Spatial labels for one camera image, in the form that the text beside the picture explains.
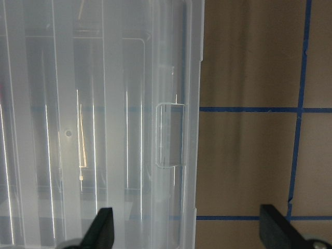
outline clamp jaw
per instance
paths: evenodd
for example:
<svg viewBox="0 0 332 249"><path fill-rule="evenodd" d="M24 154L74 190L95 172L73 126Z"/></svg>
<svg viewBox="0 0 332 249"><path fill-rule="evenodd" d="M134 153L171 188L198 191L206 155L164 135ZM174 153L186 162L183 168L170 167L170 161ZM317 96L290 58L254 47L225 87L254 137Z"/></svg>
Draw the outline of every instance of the clamp jaw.
<svg viewBox="0 0 332 249"><path fill-rule="evenodd" d="M273 205L261 205L259 236L266 249L332 249L322 240L305 240Z"/></svg>
<svg viewBox="0 0 332 249"><path fill-rule="evenodd" d="M99 210L89 230L79 244L67 241L57 246L57 249L111 249L113 244L113 210L111 207L108 207Z"/></svg>

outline black plastic piece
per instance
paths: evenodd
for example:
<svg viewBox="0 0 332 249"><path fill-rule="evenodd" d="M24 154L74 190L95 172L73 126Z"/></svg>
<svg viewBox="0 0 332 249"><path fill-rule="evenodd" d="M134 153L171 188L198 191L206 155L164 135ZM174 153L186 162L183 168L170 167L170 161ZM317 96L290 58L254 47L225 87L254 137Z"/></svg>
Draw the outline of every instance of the black plastic piece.
<svg viewBox="0 0 332 249"><path fill-rule="evenodd" d="M114 222L111 207L100 209L80 245L65 249L111 249L114 244Z"/></svg>
<svg viewBox="0 0 332 249"><path fill-rule="evenodd" d="M305 240L273 205L261 205L259 236L266 249L313 249L315 242L326 245L325 241Z"/></svg>

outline plastic box lid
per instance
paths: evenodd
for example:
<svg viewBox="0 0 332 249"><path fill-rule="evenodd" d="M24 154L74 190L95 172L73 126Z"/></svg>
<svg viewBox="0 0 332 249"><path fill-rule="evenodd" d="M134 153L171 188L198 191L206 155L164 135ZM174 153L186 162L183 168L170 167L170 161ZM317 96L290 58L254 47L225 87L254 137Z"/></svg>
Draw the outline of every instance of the plastic box lid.
<svg viewBox="0 0 332 249"><path fill-rule="evenodd" d="M194 248L203 6L0 1L0 247Z"/></svg>

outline blue tape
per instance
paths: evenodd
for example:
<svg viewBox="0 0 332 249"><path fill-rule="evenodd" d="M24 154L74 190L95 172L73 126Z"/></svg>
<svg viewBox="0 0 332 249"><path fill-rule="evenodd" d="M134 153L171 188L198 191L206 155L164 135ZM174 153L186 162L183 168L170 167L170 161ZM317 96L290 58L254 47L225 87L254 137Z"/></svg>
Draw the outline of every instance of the blue tape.
<svg viewBox="0 0 332 249"><path fill-rule="evenodd" d="M196 220L259 220L259 216L197 216ZM332 216L291 216L290 220L332 220Z"/></svg>
<svg viewBox="0 0 332 249"><path fill-rule="evenodd" d="M196 220L259 220L259 216L196 216Z"/></svg>
<svg viewBox="0 0 332 249"><path fill-rule="evenodd" d="M200 107L201 112L215 113L296 113L296 107Z"/></svg>
<svg viewBox="0 0 332 249"><path fill-rule="evenodd" d="M308 51L308 45L309 45L309 32L310 32L310 17L311 17L311 0L307 0L305 31L304 31L304 36L303 36L303 47L302 47L300 90L299 90L299 99L298 99L298 105L297 105L298 113L297 113L296 128L295 128L292 170L291 170L291 174L290 174L290 184L289 184L289 192L288 192L288 203L287 203L288 210L287 210L287 217L286 217L287 220L291 220L291 217L292 217L292 208L293 208L292 200L294 197L297 157L298 157L300 133L301 133L302 110L303 110L303 101L304 101L304 97L305 97L307 51Z"/></svg>
<svg viewBox="0 0 332 249"><path fill-rule="evenodd" d="M332 113L332 108L303 108L303 113Z"/></svg>

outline metal screw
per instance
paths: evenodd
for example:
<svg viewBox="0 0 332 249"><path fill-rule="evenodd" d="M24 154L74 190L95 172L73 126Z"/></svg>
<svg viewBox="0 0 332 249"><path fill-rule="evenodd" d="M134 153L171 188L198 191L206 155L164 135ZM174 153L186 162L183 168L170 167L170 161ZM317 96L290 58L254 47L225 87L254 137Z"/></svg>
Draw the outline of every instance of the metal screw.
<svg viewBox="0 0 332 249"><path fill-rule="evenodd" d="M315 249L327 249L327 246L324 243L320 242L320 241L314 242L313 247Z"/></svg>

